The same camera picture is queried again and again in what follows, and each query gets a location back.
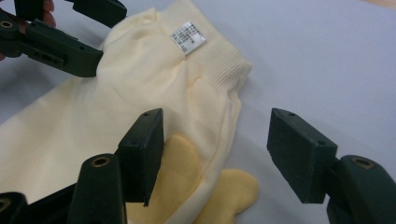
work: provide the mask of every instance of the human hand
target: human hand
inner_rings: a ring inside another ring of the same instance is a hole
[[[51,14],[51,12],[53,12],[53,10],[55,9],[55,5],[53,4],[53,1],[52,0],[44,0],[43,1],[43,9],[44,9],[43,21],[46,22],[47,24],[49,24],[50,26],[56,26],[56,21]],[[9,13],[7,13],[7,14],[12,20],[14,20],[15,22],[18,23],[18,25],[20,26],[20,31],[22,33],[24,33],[24,31],[26,29],[27,21],[24,21],[21,18],[18,18],[18,17],[11,15]],[[3,54],[0,53],[0,61],[3,61],[5,58],[6,58],[6,56],[4,56]]]

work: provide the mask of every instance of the metal screw hole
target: metal screw hole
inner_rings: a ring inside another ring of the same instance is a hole
[[[356,165],[366,169],[366,170],[370,170],[373,169],[375,166],[371,161],[368,161],[364,158],[359,158],[359,157],[354,157],[352,158],[353,163],[355,163]]]
[[[1,22],[0,22],[0,25],[1,25],[3,28],[11,28],[11,27],[12,27],[12,23],[9,22],[9,21],[1,21]]]
[[[98,167],[106,166],[109,163],[110,163],[110,159],[108,157],[99,157],[91,162],[91,166],[98,168]]]
[[[10,204],[11,200],[9,198],[0,198],[0,213],[5,211]]]

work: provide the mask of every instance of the white table surface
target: white table surface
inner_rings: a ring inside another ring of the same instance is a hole
[[[109,29],[55,0],[57,28],[97,47]],[[172,0],[121,1],[133,15]],[[326,204],[300,204],[266,150],[271,108],[292,111],[338,145],[337,157],[372,159],[396,179],[396,11],[357,0],[195,0],[251,71],[227,168],[260,183],[237,223],[328,223]],[[13,11],[13,1],[0,4]],[[0,62],[0,123],[68,74],[27,57]]]

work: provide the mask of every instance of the knit fabric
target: knit fabric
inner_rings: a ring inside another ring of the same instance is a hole
[[[185,56],[171,35],[187,21],[206,42]],[[86,159],[114,152],[141,113],[161,107],[165,139],[188,139],[201,173],[167,221],[192,223],[232,146],[237,93],[251,64],[189,0],[125,19],[103,50],[97,77],[68,79],[0,126],[0,191],[20,191],[33,202],[76,182]]]

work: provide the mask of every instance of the white fabric tag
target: white fabric tag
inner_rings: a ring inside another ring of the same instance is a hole
[[[178,30],[172,34],[175,43],[188,55],[193,50],[200,47],[206,42],[204,36],[190,21],[184,23]]]

